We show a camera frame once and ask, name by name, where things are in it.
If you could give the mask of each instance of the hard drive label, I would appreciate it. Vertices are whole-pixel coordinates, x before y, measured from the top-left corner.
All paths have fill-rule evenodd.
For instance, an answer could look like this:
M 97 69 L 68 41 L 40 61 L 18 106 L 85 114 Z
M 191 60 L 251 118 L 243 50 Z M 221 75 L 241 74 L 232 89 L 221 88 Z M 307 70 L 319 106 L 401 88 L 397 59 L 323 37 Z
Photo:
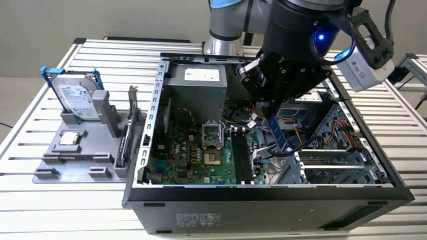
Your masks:
M 58 90 L 64 96 L 72 113 L 82 120 L 98 120 L 93 102 L 88 90 L 78 85 L 58 85 Z

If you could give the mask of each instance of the motherboard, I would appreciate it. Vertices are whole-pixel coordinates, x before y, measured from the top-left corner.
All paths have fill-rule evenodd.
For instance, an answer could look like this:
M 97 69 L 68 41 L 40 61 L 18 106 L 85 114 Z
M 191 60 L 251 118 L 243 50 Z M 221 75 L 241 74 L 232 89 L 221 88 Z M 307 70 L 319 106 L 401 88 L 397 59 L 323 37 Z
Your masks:
M 253 131 L 245 131 L 245 134 L 240 133 L 247 147 L 239 150 L 233 148 L 236 143 L 233 143 L 233 132 L 229 129 L 221 129 L 221 132 L 217 133 L 207 128 L 207 135 L 201 134 L 201 127 L 197 128 L 196 133 L 192 129 L 179 126 L 173 127 L 171 131 L 169 154 L 164 159 L 155 159 L 153 162 L 153 184 L 233 185 L 240 179 L 241 164 L 245 164 L 245 169 L 249 171 L 251 184 L 265 183 L 263 169 L 253 166 L 249 157 L 259 146 Z M 223 138 L 221 147 L 205 147 L 203 137 L 213 141 Z M 244 156 L 245 159 L 241 162 L 235 162 L 236 156 Z

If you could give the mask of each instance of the open computer tower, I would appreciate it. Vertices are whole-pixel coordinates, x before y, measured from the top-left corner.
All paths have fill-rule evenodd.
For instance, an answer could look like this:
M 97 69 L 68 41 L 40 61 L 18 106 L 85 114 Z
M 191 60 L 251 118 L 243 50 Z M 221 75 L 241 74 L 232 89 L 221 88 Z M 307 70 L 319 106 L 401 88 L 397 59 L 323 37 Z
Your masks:
M 149 234 L 349 230 L 413 200 L 333 74 L 283 102 L 277 156 L 251 60 L 161 54 L 122 198 Z

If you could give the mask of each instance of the robotic arm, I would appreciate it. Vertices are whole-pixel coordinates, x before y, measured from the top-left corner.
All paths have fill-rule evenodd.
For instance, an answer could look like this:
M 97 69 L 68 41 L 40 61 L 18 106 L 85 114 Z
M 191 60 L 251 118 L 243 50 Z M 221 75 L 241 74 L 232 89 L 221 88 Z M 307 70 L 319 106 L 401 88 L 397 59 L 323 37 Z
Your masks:
M 359 7 L 361 0 L 211 0 L 205 54 L 240 56 L 241 32 L 252 29 L 259 33 L 264 28 L 256 59 L 236 72 L 261 107 L 281 152 L 289 149 L 275 117 L 280 104 L 299 98 L 333 74 L 329 66 L 337 65 L 356 92 L 379 84 L 393 71 L 389 21 L 395 1 L 389 0 L 383 37 L 369 12 Z M 352 44 L 329 61 L 324 56 L 340 30 Z

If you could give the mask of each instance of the power supply label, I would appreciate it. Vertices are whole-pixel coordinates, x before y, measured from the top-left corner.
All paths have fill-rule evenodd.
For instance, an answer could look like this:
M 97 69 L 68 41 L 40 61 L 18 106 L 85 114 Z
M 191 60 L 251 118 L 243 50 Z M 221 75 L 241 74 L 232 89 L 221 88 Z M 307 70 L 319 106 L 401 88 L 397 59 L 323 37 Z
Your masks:
M 220 81 L 220 70 L 217 69 L 187 68 L 184 74 L 184 80 L 188 81 Z
M 176 213 L 176 224 L 181 228 L 217 227 L 221 213 Z
M 82 120 L 98 120 L 88 90 L 78 85 L 58 85 L 64 101 L 72 113 Z

